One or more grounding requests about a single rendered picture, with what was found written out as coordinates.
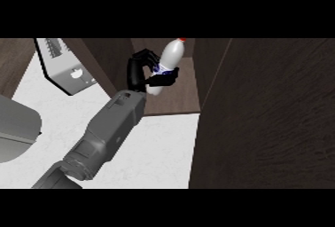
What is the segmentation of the dark brown cabinet door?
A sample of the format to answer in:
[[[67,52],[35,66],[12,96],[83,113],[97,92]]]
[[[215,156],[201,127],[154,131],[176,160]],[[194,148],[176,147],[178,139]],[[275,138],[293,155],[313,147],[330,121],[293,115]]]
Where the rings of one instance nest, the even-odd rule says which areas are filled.
[[[232,40],[203,106],[191,187],[335,189],[335,38]]]

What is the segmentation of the brown wooden cabinet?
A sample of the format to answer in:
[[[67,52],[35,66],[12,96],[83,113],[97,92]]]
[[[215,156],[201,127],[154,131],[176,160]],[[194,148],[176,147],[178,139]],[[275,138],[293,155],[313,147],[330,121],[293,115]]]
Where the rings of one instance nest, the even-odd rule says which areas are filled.
[[[142,49],[161,55],[170,41],[173,38],[64,39],[110,97],[128,89],[126,68],[132,55]],[[231,41],[231,38],[187,39],[178,81],[157,96],[147,96],[147,116],[201,112]]]

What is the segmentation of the pale grey black-rimmed appliance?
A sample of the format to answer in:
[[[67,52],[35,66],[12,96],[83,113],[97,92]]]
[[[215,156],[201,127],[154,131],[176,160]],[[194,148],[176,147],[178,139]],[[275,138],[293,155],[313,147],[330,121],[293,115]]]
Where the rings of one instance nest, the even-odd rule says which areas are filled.
[[[46,79],[68,96],[98,83],[61,38],[36,38],[36,49]]]

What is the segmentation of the white water bottle red cap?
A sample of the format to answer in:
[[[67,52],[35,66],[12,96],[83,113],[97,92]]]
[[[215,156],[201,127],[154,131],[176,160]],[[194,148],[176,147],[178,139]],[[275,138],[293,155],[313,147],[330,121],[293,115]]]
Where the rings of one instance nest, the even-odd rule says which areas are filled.
[[[151,95],[158,95],[166,86],[172,86],[179,77],[178,64],[185,53],[185,38],[173,40],[163,50],[158,64],[154,67],[154,72],[147,84],[147,92]]]

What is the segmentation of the brown wooden panel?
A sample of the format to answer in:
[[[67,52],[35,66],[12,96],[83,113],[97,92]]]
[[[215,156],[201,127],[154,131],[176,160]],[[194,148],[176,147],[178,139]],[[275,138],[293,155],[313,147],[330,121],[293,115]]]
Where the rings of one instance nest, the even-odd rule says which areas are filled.
[[[32,38],[0,38],[0,95],[12,98],[36,52]]]

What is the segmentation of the grey rounded appliance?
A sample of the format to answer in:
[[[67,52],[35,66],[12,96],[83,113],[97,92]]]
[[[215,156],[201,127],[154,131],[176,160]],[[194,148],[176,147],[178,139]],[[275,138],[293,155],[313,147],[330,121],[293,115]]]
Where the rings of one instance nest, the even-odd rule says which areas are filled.
[[[0,163],[12,161],[30,149],[40,128],[39,112],[0,95]]]

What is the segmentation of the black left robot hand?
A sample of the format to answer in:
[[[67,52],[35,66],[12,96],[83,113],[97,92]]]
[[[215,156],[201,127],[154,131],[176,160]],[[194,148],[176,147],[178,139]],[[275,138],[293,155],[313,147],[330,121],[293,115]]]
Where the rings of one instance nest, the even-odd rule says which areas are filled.
[[[158,73],[160,57],[144,49],[129,58],[128,85],[133,91],[142,91],[153,95],[160,94],[160,89],[172,86],[179,78],[179,67],[166,73]]]

